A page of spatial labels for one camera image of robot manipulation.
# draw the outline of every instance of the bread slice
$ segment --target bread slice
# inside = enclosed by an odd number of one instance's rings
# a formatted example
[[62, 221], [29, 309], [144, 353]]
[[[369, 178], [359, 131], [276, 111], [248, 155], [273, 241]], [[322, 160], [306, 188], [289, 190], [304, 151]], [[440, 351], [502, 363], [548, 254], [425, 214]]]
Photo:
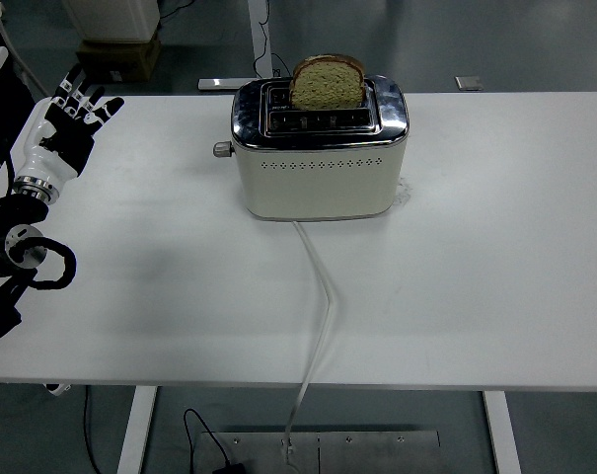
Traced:
[[354, 57], [321, 54], [294, 68], [289, 101], [297, 109], [354, 109], [366, 96], [364, 66]]

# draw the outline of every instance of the robot finger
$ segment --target robot finger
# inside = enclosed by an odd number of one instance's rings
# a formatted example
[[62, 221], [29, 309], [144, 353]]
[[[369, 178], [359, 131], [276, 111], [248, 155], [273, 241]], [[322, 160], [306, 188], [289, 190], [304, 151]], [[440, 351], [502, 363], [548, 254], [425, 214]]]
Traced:
[[98, 109], [85, 115], [83, 123], [88, 127], [88, 132], [94, 135], [106, 121], [112, 118], [112, 116], [118, 112], [118, 110], [124, 104], [122, 97], [114, 97], [113, 99], [105, 102]]
[[81, 64], [75, 64], [54, 91], [54, 95], [50, 99], [54, 104], [63, 109], [72, 90], [72, 84], [77, 80], [79, 74], [81, 74]]
[[79, 106], [81, 106], [81, 102], [85, 98], [85, 93], [88, 92], [88, 89], [90, 88], [91, 85], [92, 85], [92, 81], [90, 81], [90, 79], [88, 79], [88, 78], [85, 78], [81, 82], [81, 84], [79, 84], [79, 87], [77, 87], [77, 90], [74, 91], [72, 93], [72, 95], [68, 98], [68, 100], [66, 101], [65, 106], [63, 108], [63, 111], [65, 113], [67, 113], [69, 116], [71, 116], [72, 118], [74, 118], [74, 116], [76, 116], [76, 114], [77, 114], [77, 110], [79, 109]]
[[94, 93], [90, 96], [90, 98], [83, 103], [81, 108], [77, 111], [76, 116], [74, 116], [75, 120], [83, 120], [83, 118], [89, 114], [94, 106], [97, 104], [99, 99], [105, 93], [105, 87], [100, 86]]

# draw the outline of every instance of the cream toaster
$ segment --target cream toaster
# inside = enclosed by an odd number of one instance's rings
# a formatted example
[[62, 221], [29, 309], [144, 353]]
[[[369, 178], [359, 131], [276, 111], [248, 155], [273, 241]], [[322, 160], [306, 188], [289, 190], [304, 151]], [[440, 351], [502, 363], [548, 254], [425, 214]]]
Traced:
[[289, 79], [262, 79], [236, 93], [231, 141], [214, 154], [237, 157], [246, 207], [263, 219], [367, 217], [393, 203], [410, 119], [397, 84], [365, 77], [356, 109], [300, 111]]

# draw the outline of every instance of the black cord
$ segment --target black cord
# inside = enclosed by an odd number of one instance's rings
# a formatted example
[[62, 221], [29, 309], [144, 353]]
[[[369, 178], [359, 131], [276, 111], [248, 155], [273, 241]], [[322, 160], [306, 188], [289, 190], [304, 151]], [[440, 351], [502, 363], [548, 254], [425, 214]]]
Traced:
[[6, 176], [9, 179], [9, 184], [6, 189], [6, 196], [10, 196], [13, 192], [13, 183], [15, 182], [15, 167], [13, 166], [13, 159], [11, 158], [11, 154], [6, 158]]
[[195, 3], [195, 0], [190, 0], [188, 3], [186, 3], [185, 5], [182, 5], [181, 7], [176, 8], [173, 12], [168, 13], [162, 17], [160, 17], [160, 20], [164, 20], [165, 18], [169, 18], [171, 15], [175, 15], [176, 13], [178, 13], [182, 8], [186, 8], [189, 7], [190, 5], [192, 5], [193, 3]]
[[287, 77], [291, 77], [291, 71], [289, 70], [289, 68], [287, 67], [287, 64], [285, 64], [285, 61], [282, 60], [282, 57], [280, 57], [278, 54], [276, 54], [275, 52], [273, 52], [271, 54], [272, 56], [276, 56], [280, 62], [282, 62], [282, 65], [285, 66], [285, 69], [287, 69]]
[[32, 247], [44, 247], [63, 257], [65, 269], [58, 280], [31, 281], [29, 286], [34, 289], [61, 289], [72, 282], [77, 274], [77, 258], [69, 247], [47, 237], [27, 237], [9, 250], [9, 256], [16, 262], [24, 260], [24, 253]]
[[260, 77], [261, 79], [262, 79], [262, 76], [257, 71], [257, 62], [259, 62], [259, 59], [261, 59], [267, 53], [267, 34], [265, 33], [264, 26], [267, 25], [267, 22], [269, 21], [269, 0], [266, 0], [265, 5], [267, 8], [267, 16], [265, 17], [264, 22], [262, 22], [262, 23], [259, 22], [259, 25], [261, 26], [262, 35], [265, 37], [265, 41], [262, 44], [262, 54], [258, 58], [256, 58], [255, 61], [252, 63], [252, 68], [255, 70], [257, 77]]
[[90, 457], [90, 464], [94, 472], [101, 474], [101, 471], [97, 467], [97, 463], [94, 460], [94, 454], [92, 453], [92, 446], [90, 445], [90, 438], [88, 437], [88, 401], [90, 400], [90, 385], [85, 386], [85, 403], [83, 404], [83, 440], [85, 441], [85, 447]]
[[226, 461], [226, 466], [230, 465], [230, 460], [228, 459], [228, 455], [226, 454], [226, 451], [224, 450], [223, 446], [219, 443], [219, 441], [217, 440], [217, 438], [215, 437], [215, 435], [212, 433], [212, 431], [210, 430], [210, 428], [208, 427], [208, 425], [206, 424], [206, 422], [203, 420], [203, 418], [201, 417], [201, 415], [198, 414], [198, 412], [196, 410], [194, 410], [193, 408], [187, 408], [184, 411], [184, 426], [187, 429], [187, 438], [188, 438], [188, 447], [189, 447], [189, 458], [188, 458], [188, 469], [190, 474], [193, 474], [192, 472], [192, 456], [194, 453], [194, 449], [192, 446], [192, 439], [190, 438], [190, 431], [188, 430], [188, 423], [187, 423], [187, 414], [189, 412], [195, 413], [195, 415], [197, 416], [197, 418], [201, 421], [201, 424], [203, 425], [204, 428], [206, 428], [206, 431], [208, 432], [208, 434], [210, 435], [210, 437], [212, 437], [212, 440], [215, 441], [215, 444], [217, 444], [217, 446], [219, 446], [219, 449], [221, 449], [221, 453], [223, 454], [223, 458]]

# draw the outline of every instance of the table leg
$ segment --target table leg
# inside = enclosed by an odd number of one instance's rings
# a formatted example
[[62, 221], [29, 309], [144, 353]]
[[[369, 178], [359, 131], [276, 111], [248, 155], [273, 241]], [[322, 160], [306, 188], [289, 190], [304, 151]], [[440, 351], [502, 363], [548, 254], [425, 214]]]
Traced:
[[[265, 21], [267, 19], [266, 0], [248, 0], [248, 10], [250, 12], [250, 30], [254, 49], [253, 61], [260, 56], [261, 58], [257, 61], [257, 72], [263, 78], [272, 77], [269, 22]], [[200, 91], [236, 91], [244, 84], [255, 79], [257, 78], [199, 79], [197, 89]]]
[[137, 386], [118, 462], [118, 474], [140, 474], [158, 387]]
[[483, 392], [497, 474], [521, 474], [504, 392]]

